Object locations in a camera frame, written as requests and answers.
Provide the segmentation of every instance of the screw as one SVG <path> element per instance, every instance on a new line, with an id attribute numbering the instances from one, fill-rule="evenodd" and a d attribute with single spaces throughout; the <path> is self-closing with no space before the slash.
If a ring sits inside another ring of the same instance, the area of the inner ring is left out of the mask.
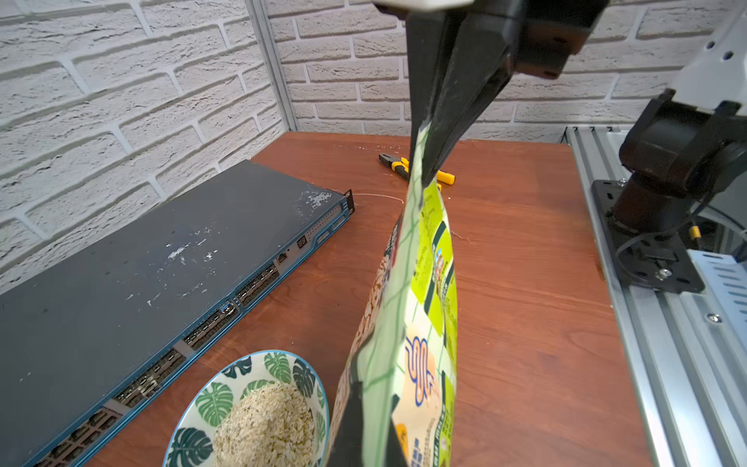
<path id="1" fill-rule="evenodd" d="M 672 272 L 669 269 L 662 268 L 662 269 L 659 269 L 658 271 L 656 271 L 655 276 L 659 280 L 664 280 L 667 277 L 671 277 L 672 276 Z"/>

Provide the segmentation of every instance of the black mechanical part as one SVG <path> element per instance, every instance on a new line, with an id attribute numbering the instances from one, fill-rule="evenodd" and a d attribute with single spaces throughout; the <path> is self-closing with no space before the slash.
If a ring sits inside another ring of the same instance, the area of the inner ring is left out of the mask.
<path id="1" fill-rule="evenodd" d="M 620 148 L 633 175 L 613 207 L 614 221 L 632 232 L 676 228 L 696 200 L 715 195 L 747 170 L 747 117 L 724 101 L 713 114 L 652 99 Z"/>
<path id="2" fill-rule="evenodd" d="M 356 202 L 353 199 L 353 190 L 345 192 L 345 202 L 347 203 L 347 213 L 352 214 L 356 211 Z"/>
<path id="3" fill-rule="evenodd" d="M 608 244 L 621 280 L 667 291 L 700 291 L 703 283 L 675 230 L 691 220 L 695 202 L 702 209 L 747 171 L 747 117 L 736 116 L 738 102 L 724 101 L 709 114 L 674 97 L 675 91 L 667 89 L 652 99 L 620 147 L 620 161 L 633 173 L 624 188 L 596 181 L 593 190 L 598 207 L 604 207 Z M 650 247 L 643 241 L 657 243 Z M 619 251 L 626 242 L 633 244 Z M 652 276 L 655 267 L 671 277 Z"/>
<path id="4" fill-rule="evenodd" d="M 595 180 L 592 183 L 592 195 L 597 212 L 604 220 L 604 236 L 620 281 L 677 294 L 702 291 L 705 285 L 676 232 L 651 233 L 618 254 L 620 247 L 637 237 L 637 234 L 616 228 L 610 221 L 612 207 L 623 192 L 624 188 L 613 180 Z M 660 273 L 662 269 L 670 271 L 671 275 L 663 276 Z"/>
<path id="5" fill-rule="evenodd" d="M 424 185 L 514 72 L 557 78 L 606 6 L 607 0 L 477 0 L 437 12 L 379 7 L 407 21 L 411 159 L 418 131 L 430 123 Z"/>

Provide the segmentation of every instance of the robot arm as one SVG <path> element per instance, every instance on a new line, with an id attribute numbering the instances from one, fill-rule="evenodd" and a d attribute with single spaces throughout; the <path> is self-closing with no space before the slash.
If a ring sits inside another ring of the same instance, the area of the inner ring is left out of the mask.
<path id="1" fill-rule="evenodd" d="M 407 21 L 410 151 L 421 125 L 430 122 L 423 161 L 426 184 L 514 72 L 557 78 L 607 6 L 607 0 L 377 3 L 381 11 Z"/>
<path id="2" fill-rule="evenodd" d="M 607 6 L 607 0 L 379 2 L 381 11 L 407 21 L 411 152 L 419 128 L 430 123 L 425 184 L 514 72 L 557 78 Z M 620 149 L 630 181 L 614 194 L 597 193 L 614 200 L 598 206 L 625 282 L 702 289 L 674 231 L 695 215 L 695 202 L 707 204 L 747 170 L 746 15 L 742 4 L 651 100 Z"/>

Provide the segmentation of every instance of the metal rail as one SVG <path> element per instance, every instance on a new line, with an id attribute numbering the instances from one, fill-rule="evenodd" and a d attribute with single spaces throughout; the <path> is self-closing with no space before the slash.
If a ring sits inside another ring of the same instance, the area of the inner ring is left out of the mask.
<path id="1" fill-rule="evenodd" d="M 564 139 L 576 159 L 651 458 L 657 466 L 747 467 L 747 267 L 731 256 L 690 251 L 706 283 L 700 294 L 620 283 L 591 184 L 630 175 L 618 159 L 624 136 L 610 127 L 569 127 Z"/>
<path id="2" fill-rule="evenodd" d="M 267 65 L 267 74 L 270 76 L 270 83 L 275 91 L 275 99 L 278 103 L 278 109 L 280 110 L 280 114 L 282 115 L 287 128 L 292 132 L 295 132 L 298 129 L 298 125 L 296 124 L 296 116 L 293 113 L 291 95 L 288 93 L 288 88 L 285 86 L 285 74 L 280 65 L 280 55 L 275 47 L 273 29 L 270 25 L 270 20 L 267 17 L 267 12 L 264 9 L 264 4 L 262 3 L 262 0 L 244 1 L 247 4 L 249 15 L 252 17 L 254 35 L 256 36 L 260 50 L 262 50 L 264 64 Z"/>

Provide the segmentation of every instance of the mounting plate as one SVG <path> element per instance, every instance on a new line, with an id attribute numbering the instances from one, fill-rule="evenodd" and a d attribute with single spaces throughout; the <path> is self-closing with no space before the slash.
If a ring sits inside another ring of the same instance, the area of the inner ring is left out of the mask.
<path id="1" fill-rule="evenodd" d="M 650 238 L 623 250 L 618 258 L 617 249 L 635 237 L 611 228 L 607 221 L 607 213 L 615 205 L 622 189 L 613 180 L 595 180 L 592 183 L 592 196 L 597 214 L 604 226 L 604 236 L 607 238 L 607 245 L 620 280 L 626 284 L 642 285 L 676 294 L 684 291 L 702 291 L 705 285 L 687 255 L 687 248 L 676 234 L 669 237 L 651 234 Z M 671 276 L 657 278 L 657 272 L 661 267 L 655 262 L 654 257 L 666 261 L 667 269 L 672 272 Z"/>

